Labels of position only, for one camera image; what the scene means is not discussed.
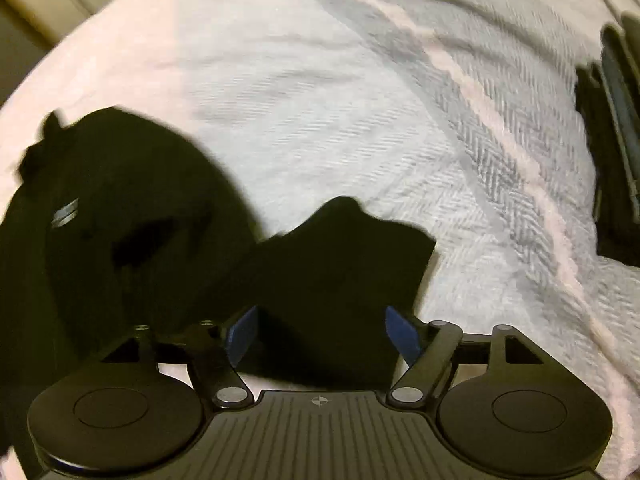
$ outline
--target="white blanket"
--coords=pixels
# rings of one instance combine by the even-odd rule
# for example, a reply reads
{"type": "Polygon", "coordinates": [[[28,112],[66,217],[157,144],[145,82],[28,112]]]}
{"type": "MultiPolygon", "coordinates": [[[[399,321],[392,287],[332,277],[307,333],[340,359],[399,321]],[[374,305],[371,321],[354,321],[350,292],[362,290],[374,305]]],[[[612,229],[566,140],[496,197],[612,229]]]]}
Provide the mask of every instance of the white blanket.
{"type": "Polygon", "coordinates": [[[622,480],[640,466],[640,270],[595,254],[573,83],[639,2],[116,0],[0,110],[0,202],[48,112],[113,105],[199,143],[267,235],[356,196],[438,241],[422,319],[512,324],[605,400],[598,471],[622,480]]]}

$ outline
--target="black fabric item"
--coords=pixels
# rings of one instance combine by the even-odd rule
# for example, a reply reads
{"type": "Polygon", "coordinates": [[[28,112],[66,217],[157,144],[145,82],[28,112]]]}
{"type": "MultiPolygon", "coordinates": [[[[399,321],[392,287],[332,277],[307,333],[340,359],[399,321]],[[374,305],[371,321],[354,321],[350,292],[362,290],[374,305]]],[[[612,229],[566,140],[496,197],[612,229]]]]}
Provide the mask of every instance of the black fabric item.
{"type": "Polygon", "coordinates": [[[242,370],[390,385],[384,309],[412,308],[434,248],[425,233],[337,198],[257,244],[228,179],[169,129],[107,108],[68,128],[51,115],[42,135],[0,225],[2,450],[15,447],[29,479],[42,471],[32,400],[133,324],[171,334],[259,304],[262,341],[242,370]]]}
{"type": "Polygon", "coordinates": [[[188,313],[192,322],[222,322],[243,306],[262,307],[263,346],[240,371],[386,391],[398,352],[386,338],[385,309],[412,312],[434,245],[414,227],[335,198],[289,234],[261,243],[188,313]]]}
{"type": "Polygon", "coordinates": [[[601,63],[579,66],[576,109],[596,167],[597,253],[640,266],[640,22],[628,14],[623,30],[602,31],[601,63]]]}
{"type": "Polygon", "coordinates": [[[28,478],[35,396],[132,324],[172,332],[256,244],[223,173],[168,128],[107,108],[68,128],[51,114],[42,137],[0,225],[0,407],[28,478]]]}

